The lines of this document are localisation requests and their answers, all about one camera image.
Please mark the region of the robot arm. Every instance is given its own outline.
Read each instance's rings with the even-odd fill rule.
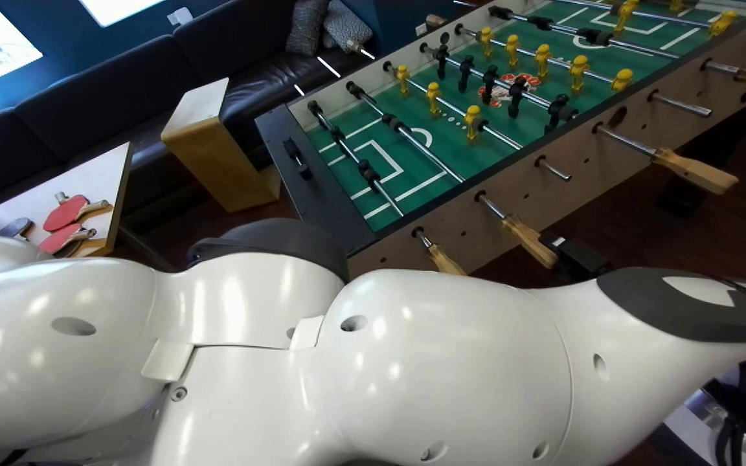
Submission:
[[[181,274],[111,259],[0,272],[0,451],[157,466],[605,464],[746,361],[746,296],[699,275],[345,283],[313,251],[213,247]]]

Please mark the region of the ping pong paddle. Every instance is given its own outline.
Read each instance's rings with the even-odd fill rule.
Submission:
[[[27,217],[17,218],[0,230],[0,236],[12,238],[16,235],[24,236],[24,233],[33,227],[33,221]]]
[[[111,207],[109,201],[89,203],[88,199],[81,194],[68,197],[64,192],[57,192],[56,200],[59,202],[59,207],[56,207],[53,212],[48,214],[48,218],[45,219],[45,224],[42,225],[45,231],[57,231],[79,220],[89,212]]]
[[[45,241],[39,243],[39,249],[57,258],[68,257],[74,254],[81,242],[93,238],[96,234],[97,230],[93,228],[86,230],[81,224],[72,223],[45,238]]]

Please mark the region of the foosball table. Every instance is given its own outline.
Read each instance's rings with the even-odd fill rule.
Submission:
[[[746,15],[496,0],[256,123],[353,276],[467,274],[516,245],[554,267],[569,242],[539,231],[650,163],[744,183],[673,148],[745,106]]]

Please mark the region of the dark floor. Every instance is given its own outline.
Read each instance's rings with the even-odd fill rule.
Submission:
[[[670,175],[653,166],[551,229],[562,236],[583,239],[618,268],[642,265],[746,278],[746,135],[726,169],[740,178],[740,183],[727,195],[707,198],[701,209],[687,218],[673,216],[655,206],[655,199]],[[147,233],[145,239],[169,262],[180,265],[195,241],[273,216],[296,216],[287,197],[270,206],[236,214],[226,214],[210,200]],[[146,263],[127,248],[119,248],[115,255]],[[553,278],[521,248],[497,258],[474,275],[518,287],[544,287],[553,283]],[[667,463],[644,444],[619,464]]]

